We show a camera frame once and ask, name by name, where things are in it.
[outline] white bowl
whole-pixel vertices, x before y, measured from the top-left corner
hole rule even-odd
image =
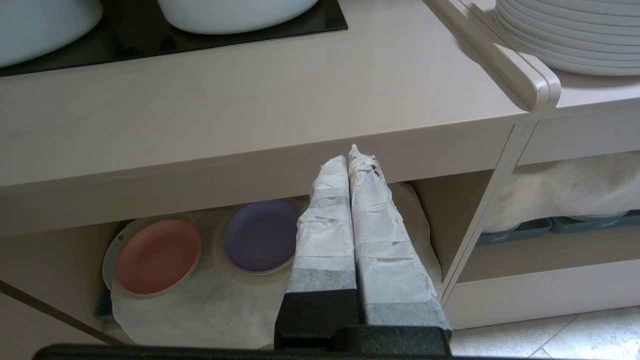
[[[627,35],[627,36],[640,36],[640,20],[638,26],[613,26],[613,25],[601,25],[593,24],[590,22],[581,22],[563,19],[546,13],[541,13],[532,8],[528,8],[522,3],[522,0],[507,0],[507,3],[519,12],[526,14],[534,19],[546,22],[550,25],[560,26],[566,29],[573,29],[578,31],[588,31],[590,33],[608,34],[608,35]]]
[[[527,14],[511,6],[508,0],[498,0],[496,5],[498,4],[499,4],[498,6],[499,10],[500,9],[503,10],[507,14],[513,16],[514,18],[522,21],[525,24],[528,24],[530,26],[533,26],[534,28],[540,29],[541,31],[545,31],[553,35],[559,35],[561,37],[572,38],[572,39],[583,40],[583,41],[600,42],[603,44],[640,45],[640,37],[637,37],[637,36],[606,35],[606,34],[589,33],[581,30],[567,29],[567,28],[549,24],[547,22],[535,19],[534,17],[528,16]]]
[[[205,35],[268,28],[311,9],[318,0],[158,0],[166,20],[180,30]]]
[[[552,42],[547,42],[544,40],[540,40],[538,38],[534,38],[530,35],[523,33],[522,31],[514,28],[508,22],[502,20],[499,14],[496,12],[496,21],[509,33],[513,35],[513,37],[518,40],[526,43],[535,45],[537,47],[547,49],[553,51],[555,53],[564,54],[568,56],[576,56],[580,58],[589,58],[589,59],[599,59],[599,60],[614,60],[614,61],[636,61],[640,60],[640,53],[637,54],[623,54],[623,53],[602,53],[597,51],[588,51],[582,49],[574,49],[572,47],[566,47],[563,45],[554,44]]]
[[[0,67],[70,44],[100,18],[98,0],[0,0]]]
[[[536,37],[541,40],[546,40],[548,42],[553,42],[558,45],[573,47],[576,49],[589,50],[589,51],[599,51],[602,53],[626,53],[626,54],[640,53],[640,45],[603,44],[599,42],[589,42],[585,40],[577,40],[573,38],[562,37],[560,35],[551,34],[546,31],[542,31],[540,29],[535,28],[534,26],[531,26],[521,20],[516,19],[507,11],[505,11],[505,9],[503,9],[501,6],[496,7],[496,13],[502,17],[502,20],[508,22],[514,28],[519,29],[524,33],[527,33],[532,37]]]
[[[638,26],[638,18],[635,16],[619,16],[606,15],[601,13],[579,12],[576,10],[561,8],[560,6],[542,3],[537,0],[520,0],[520,3],[541,13],[546,13],[547,15],[553,15],[569,20],[591,22],[593,24],[602,25]]]
[[[591,0],[538,0],[561,8],[579,12],[601,13],[607,15],[640,16],[640,3],[612,3]]]

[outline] wooden panel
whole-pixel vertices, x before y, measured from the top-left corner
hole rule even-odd
[[[100,266],[117,225],[0,238],[0,279],[100,330]]]
[[[0,359],[30,360],[56,343],[101,344],[89,334],[0,293]]]
[[[640,259],[463,282],[444,309],[454,329],[464,329],[637,306],[638,274]]]
[[[431,245],[445,286],[458,265],[456,255],[492,174],[488,170],[412,182],[431,226]]]
[[[640,150],[639,106],[542,119],[518,165]]]
[[[458,282],[640,259],[640,226],[476,247]]]
[[[469,122],[247,154],[243,161],[185,164],[179,171],[154,170],[143,177],[111,174],[108,181],[5,190],[0,235],[304,195],[320,165],[346,154],[354,141],[380,159],[390,182],[486,170],[496,166],[512,127],[508,119]]]

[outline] countertop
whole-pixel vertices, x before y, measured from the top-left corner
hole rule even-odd
[[[340,5],[348,31],[0,79],[0,190],[527,114],[422,1]]]

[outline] wooden shelf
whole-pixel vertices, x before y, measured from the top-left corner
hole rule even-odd
[[[476,247],[458,284],[640,259],[640,225]]]

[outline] blue plastic tray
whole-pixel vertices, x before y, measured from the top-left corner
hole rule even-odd
[[[523,222],[515,230],[508,233],[480,235],[476,246],[539,238],[540,236],[544,236],[548,233],[550,227],[551,221],[547,218],[539,218],[537,220]]]
[[[613,229],[615,227],[640,224],[640,210],[631,210],[621,218],[609,218],[599,221],[578,221],[566,217],[555,217],[551,221],[553,224],[550,231],[554,234]]]

